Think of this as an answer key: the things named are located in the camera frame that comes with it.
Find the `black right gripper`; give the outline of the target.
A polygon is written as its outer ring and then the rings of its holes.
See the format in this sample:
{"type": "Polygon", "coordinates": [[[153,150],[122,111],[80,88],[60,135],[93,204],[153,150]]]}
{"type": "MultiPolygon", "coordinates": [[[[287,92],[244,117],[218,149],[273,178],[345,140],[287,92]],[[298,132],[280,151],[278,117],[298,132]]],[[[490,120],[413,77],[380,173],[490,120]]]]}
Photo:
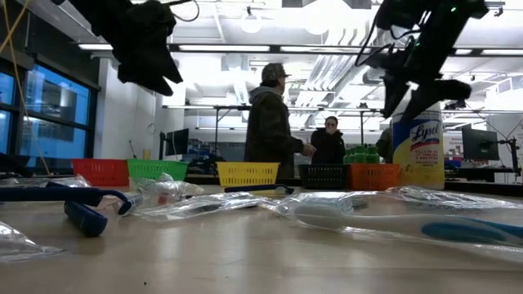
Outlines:
{"type": "Polygon", "coordinates": [[[425,28],[404,50],[387,53],[379,62],[388,73],[382,77],[385,86],[383,117],[392,116],[408,91],[407,81],[420,85],[411,91],[411,99],[401,118],[403,123],[412,121],[440,101],[468,99],[472,93],[469,84],[455,79],[441,80],[440,69],[451,53],[452,33],[446,28],[425,28]]]}

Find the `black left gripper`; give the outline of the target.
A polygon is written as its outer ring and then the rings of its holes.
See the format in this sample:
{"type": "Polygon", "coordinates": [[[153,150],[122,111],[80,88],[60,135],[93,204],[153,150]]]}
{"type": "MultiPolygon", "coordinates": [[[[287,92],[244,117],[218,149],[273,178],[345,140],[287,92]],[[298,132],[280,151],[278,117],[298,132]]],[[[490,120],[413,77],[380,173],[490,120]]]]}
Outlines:
{"type": "MultiPolygon", "coordinates": [[[[158,0],[133,4],[131,0],[71,0],[97,37],[113,47],[153,33],[167,37],[176,25],[170,8],[158,0]]],[[[165,46],[138,47],[118,67],[118,79],[132,82],[162,95],[173,91],[165,78],[182,82],[177,64],[165,46]]]]}

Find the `black comb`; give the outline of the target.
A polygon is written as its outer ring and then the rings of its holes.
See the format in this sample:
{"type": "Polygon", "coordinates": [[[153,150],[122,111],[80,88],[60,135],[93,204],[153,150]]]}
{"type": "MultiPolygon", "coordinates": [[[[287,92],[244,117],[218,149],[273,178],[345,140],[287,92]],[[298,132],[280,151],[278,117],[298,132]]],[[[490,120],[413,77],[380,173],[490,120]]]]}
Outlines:
{"type": "Polygon", "coordinates": [[[365,209],[369,204],[368,197],[366,195],[352,195],[346,200],[350,204],[350,207],[355,211],[365,209]]]}

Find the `red toothbrush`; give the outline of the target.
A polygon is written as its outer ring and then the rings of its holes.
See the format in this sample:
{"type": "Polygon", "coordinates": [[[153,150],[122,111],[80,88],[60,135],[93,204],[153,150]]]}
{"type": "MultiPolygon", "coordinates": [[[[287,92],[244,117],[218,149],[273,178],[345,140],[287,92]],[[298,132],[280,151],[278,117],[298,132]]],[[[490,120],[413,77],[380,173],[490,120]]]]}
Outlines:
{"type": "Polygon", "coordinates": [[[132,192],[142,196],[143,207],[173,204],[204,192],[204,188],[183,180],[174,180],[167,173],[162,173],[156,180],[129,177],[129,187],[132,192]]]}

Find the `blue toothbrush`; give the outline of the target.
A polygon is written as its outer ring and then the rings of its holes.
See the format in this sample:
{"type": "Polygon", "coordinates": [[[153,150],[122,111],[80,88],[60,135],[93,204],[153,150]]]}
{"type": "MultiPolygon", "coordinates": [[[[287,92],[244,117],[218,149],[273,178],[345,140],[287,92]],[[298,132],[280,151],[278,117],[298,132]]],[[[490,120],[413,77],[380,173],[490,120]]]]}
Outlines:
{"type": "Polygon", "coordinates": [[[8,178],[0,180],[0,188],[48,188],[48,187],[70,187],[90,188],[91,183],[82,176],[72,177],[32,177],[32,178],[8,178]]]}
{"type": "Polygon", "coordinates": [[[315,229],[426,241],[523,263],[523,203],[401,186],[302,192],[262,206],[315,229]],[[366,195],[368,207],[353,210],[346,200],[352,195],[366,195]]]}

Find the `clear item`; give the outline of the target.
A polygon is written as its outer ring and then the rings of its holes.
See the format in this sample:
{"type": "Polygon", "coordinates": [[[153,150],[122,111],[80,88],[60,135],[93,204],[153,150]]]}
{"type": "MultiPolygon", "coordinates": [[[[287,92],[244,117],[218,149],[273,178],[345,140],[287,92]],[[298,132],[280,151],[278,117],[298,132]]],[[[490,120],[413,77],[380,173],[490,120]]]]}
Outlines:
{"type": "Polygon", "coordinates": [[[137,208],[132,214],[152,222],[178,221],[217,212],[255,207],[265,200],[266,198],[248,192],[206,194],[183,199],[172,204],[137,208]]]}

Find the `Lysol wipes canister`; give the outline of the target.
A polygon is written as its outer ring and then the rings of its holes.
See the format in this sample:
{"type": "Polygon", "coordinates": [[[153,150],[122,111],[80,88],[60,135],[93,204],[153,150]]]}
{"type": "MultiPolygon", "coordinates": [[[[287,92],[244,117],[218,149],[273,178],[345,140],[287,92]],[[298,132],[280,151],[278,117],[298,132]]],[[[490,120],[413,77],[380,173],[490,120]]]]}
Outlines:
{"type": "Polygon", "coordinates": [[[408,103],[400,102],[391,119],[392,159],[400,166],[400,184],[442,190],[445,164],[440,106],[435,104],[411,121],[401,122],[408,103]]]}

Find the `person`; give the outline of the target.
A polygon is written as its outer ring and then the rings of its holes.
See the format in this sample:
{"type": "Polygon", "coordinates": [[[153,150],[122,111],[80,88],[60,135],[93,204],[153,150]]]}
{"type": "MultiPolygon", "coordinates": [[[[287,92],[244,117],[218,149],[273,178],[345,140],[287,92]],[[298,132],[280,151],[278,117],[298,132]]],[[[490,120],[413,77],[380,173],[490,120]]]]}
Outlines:
{"type": "Polygon", "coordinates": [[[325,119],[324,127],[317,128],[312,133],[311,144],[316,148],[312,164],[343,164],[346,149],[337,125],[337,118],[329,116],[325,119]]]}
{"type": "Polygon", "coordinates": [[[378,155],[384,159],[385,163],[393,163],[393,141],[391,128],[386,128],[376,142],[378,155]]]}
{"type": "Polygon", "coordinates": [[[288,77],[281,63],[269,63],[261,71],[261,83],[249,92],[251,108],[244,161],[277,163],[279,178],[294,177],[294,155],[311,157],[316,148],[292,136],[288,106],[284,103],[288,77]]]}

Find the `black desktop monitor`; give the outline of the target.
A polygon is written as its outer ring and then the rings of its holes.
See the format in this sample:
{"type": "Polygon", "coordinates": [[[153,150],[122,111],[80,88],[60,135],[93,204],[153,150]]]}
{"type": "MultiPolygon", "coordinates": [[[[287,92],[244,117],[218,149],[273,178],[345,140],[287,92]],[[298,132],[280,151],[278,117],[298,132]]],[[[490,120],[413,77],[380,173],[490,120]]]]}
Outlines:
{"type": "Polygon", "coordinates": [[[499,160],[498,135],[495,131],[462,129],[463,157],[467,160],[499,160]]]}
{"type": "Polygon", "coordinates": [[[165,155],[175,156],[187,154],[189,144],[189,130],[171,131],[165,135],[165,155]]]}

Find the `LED light bar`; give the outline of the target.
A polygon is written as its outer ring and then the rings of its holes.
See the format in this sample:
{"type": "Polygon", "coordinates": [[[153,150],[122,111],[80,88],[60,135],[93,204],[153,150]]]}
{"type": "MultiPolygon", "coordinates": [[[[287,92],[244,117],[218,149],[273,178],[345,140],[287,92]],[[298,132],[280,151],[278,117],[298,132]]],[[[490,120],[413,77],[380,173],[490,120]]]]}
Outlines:
{"type": "MultiPolygon", "coordinates": [[[[315,46],[315,45],[239,45],[239,44],[168,44],[170,52],[183,53],[253,53],[253,54],[289,54],[289,55],[347,55],[357,56],[359,53],[369,55],[379,47],[358,46],[315,46]]],[[[459,47],[450,56],[457,57],[523,57],[523,48],[479,48],[459,47]]]]}

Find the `orange plastic basket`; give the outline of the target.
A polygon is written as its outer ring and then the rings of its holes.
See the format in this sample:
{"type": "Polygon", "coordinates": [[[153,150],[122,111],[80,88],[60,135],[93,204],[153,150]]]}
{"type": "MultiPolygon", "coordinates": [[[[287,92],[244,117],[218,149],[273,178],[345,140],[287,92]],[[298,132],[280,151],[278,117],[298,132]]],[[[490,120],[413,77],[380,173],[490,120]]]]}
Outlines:
{"type": "Polygon", "coordinates": [[[352,163],[349,188],[361,191],[383,191],[400,184],[400,166],[385,163],[352,163]]]}

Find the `large glass window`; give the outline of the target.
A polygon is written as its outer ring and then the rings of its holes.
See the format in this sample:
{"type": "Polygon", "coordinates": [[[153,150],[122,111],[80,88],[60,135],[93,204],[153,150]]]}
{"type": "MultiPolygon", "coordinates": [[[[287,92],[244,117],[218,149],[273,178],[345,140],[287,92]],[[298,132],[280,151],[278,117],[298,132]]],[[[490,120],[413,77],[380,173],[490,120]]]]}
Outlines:
{"type": "Polygon", "coordinates": [[[36,172],[65,172],[93,154],[96,91],[54,69],[0,63],[0,153],[36,172]]]}

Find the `green plastic basket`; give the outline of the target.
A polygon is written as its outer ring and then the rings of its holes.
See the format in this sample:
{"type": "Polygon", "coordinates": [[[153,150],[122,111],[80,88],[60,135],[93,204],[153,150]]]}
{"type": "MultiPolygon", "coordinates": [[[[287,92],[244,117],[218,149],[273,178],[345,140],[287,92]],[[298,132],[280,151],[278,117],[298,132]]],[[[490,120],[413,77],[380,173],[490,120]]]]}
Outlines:
{"type": "Polygon", "coordinates": [[[173,180],[186,178],[188,164],[178,161],[128,159],[127,169],[130,177],[157,180],[162,174],[169,175],[173,180]]]}

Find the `red plastic basket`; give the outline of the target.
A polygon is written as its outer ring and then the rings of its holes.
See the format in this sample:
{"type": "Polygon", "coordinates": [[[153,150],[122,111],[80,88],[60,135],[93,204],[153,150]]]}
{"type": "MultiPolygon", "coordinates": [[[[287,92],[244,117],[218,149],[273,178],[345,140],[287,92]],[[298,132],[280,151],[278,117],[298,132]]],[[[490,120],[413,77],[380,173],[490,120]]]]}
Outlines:
{"type": "Polygon", "coordinates": [[[93,186],[127,186],[127,161],[123,159],[75,158],[71,160],[74,174],[93,186]]]}

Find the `black plastic basket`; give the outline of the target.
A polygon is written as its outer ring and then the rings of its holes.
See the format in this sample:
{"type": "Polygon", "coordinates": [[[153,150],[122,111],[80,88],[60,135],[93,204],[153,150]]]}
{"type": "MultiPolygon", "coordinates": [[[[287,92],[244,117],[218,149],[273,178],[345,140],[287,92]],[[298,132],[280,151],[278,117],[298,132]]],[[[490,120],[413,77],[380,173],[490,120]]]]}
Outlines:
{"type": "Polygon", "coordinates": [[[345,164],[312,164],[298,167],[305,189],[345,189],[348,186],[349,166],[345,164]]]}

